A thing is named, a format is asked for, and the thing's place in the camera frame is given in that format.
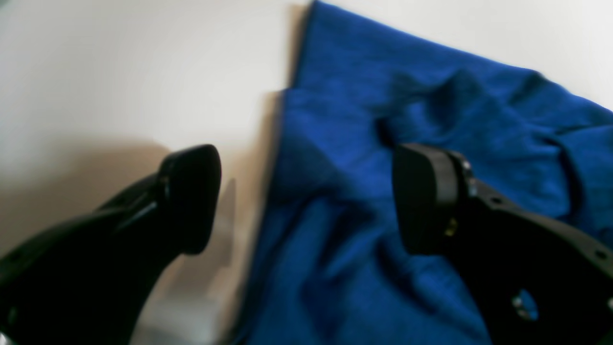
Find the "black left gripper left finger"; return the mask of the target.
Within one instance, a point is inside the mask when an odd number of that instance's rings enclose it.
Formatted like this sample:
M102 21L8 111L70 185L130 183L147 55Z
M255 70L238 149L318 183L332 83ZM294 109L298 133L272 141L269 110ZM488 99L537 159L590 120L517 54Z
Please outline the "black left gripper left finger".
M130 343L163 271L206 248L221 177L215 146L176 151L98 209L3 255L1 343Z

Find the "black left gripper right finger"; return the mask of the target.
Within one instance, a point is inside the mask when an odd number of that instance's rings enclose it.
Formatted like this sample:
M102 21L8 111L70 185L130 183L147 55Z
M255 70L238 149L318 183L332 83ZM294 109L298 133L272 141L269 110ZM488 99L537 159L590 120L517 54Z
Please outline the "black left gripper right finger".
M466 284L495 345L610 345L612 251L529 212L475 178L457 151L401 144L393 155L400 237L442 255Z

